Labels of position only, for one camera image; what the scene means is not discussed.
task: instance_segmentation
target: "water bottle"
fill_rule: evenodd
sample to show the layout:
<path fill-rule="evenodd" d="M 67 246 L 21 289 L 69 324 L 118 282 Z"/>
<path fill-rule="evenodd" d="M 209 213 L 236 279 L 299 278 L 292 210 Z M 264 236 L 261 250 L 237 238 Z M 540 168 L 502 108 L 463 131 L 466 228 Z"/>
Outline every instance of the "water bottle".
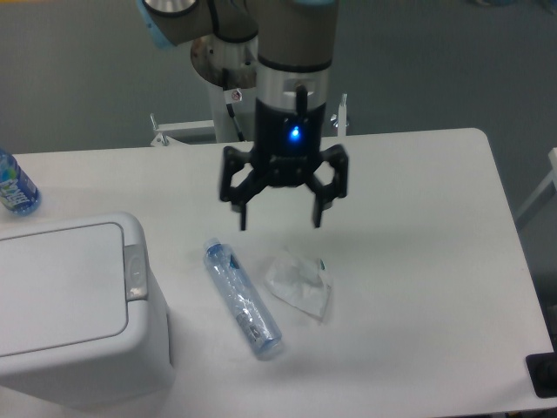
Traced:
<path fill-rule="evenodd" d="M 204 261 L 253 353 L 260 355 L 275 347 L 282 333 L 231 247 L 210 240 L 205 244 Z"/>
<path fill-rule="evenodd" d="M 40 205 L 40 198 L 14 156 L 0 148 L 0 202 L 18 215 L 28 215 Z"/>

